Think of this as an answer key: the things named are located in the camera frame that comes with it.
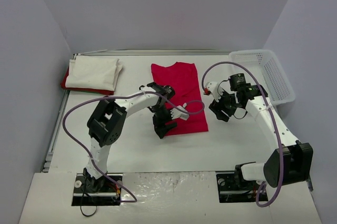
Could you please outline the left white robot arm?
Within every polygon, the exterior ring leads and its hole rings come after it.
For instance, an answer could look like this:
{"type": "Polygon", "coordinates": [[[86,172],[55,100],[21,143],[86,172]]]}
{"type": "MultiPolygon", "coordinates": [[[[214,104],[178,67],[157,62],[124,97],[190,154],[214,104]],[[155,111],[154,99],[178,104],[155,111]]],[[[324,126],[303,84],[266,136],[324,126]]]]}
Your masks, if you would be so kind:
{"type": "Polygon", "coordinates": [[[165,106],[166,101],[163,99],[171,99],[174,95],[175,91],[171,86],[152,82],[140,87],[139,92],[127,99],[99,101],[87,122],[91,137],[90,153],[93,156],[84,169],[89,188],[93,191],[104,189],[106,178],[102,173],[107,173],[111,145],[121,136],[126,118],[148,108],[153,113],[155,133],[161,139],[177,127],[172,110],[165,106]]]}

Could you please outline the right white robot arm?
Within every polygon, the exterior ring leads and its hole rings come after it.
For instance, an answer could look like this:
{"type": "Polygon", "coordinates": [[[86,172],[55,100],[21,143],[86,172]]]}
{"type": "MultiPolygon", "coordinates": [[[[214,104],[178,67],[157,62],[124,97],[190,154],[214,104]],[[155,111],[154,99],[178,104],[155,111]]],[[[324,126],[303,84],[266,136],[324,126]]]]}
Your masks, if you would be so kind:
{"type": "Polygon", "coordinates": [[[204,93],[214,98],[210,110],[218,120],[228,122],[237,109],[244,109],[262,130],[271,149],[271,155],[265,162],[236,165],[234,184],[245,189],[252,181],[259,181],[276,188],[306,181],[313,158],[311,145],[302,143],[286,127],[263,86],[247,83],[243,73],[230,76],[227,82],[230,93],[218,82],[206,83],[204,93]]]}

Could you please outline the white plastic basket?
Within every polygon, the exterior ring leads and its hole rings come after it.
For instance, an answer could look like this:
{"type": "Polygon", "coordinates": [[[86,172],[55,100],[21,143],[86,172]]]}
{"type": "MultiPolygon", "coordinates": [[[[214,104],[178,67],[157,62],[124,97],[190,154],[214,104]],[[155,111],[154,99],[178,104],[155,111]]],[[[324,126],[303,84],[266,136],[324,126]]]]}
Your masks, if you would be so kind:
{"type": "Polygon", "coordinates": [[[293,102],[295,93],[274,52],[241,50],[231,52],[229,60],[248,69],[265,88],[274,106],[293,102]]]}

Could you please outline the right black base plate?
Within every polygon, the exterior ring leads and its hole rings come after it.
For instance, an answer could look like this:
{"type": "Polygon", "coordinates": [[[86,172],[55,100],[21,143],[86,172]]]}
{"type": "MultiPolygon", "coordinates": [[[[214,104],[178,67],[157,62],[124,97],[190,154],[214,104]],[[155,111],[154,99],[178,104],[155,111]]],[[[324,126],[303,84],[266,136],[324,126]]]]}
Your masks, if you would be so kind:
{"type": "Polygon", "coordinates": [[[219,203],[256,202],[259,185],[255,181],[238,183],[234,171],[221,171],[215,174],[219,203]]]}

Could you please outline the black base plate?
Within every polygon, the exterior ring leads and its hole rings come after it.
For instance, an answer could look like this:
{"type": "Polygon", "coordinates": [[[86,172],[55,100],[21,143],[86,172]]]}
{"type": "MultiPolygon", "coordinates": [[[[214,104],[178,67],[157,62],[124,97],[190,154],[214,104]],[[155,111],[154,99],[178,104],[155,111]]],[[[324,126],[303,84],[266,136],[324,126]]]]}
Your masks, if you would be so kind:
{"type": "Polygon", "coordinates": [[[234,171],[221,171],[215,174],[219,203],[256,202],[259,185],[255,181],[238,183],[234,171]]]}
{"type": "Polygon", "coordinates": [[[83,174],[75,178],[71,206],[119,206],[121,187],[103,178],[102,186],[93,189],[83,174]]]}

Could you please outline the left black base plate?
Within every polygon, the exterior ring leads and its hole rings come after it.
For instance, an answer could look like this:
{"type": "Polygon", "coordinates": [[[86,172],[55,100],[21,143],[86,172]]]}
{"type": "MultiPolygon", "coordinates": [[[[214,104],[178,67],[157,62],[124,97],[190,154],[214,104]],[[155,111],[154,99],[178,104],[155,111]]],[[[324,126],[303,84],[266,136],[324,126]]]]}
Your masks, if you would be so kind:
{"type": "Polygon", "coordinates": [[[121,187],[103,178],[102,186],[93,189],[83,174],[75,178],[71,206],[119,206],[121,187]]]}

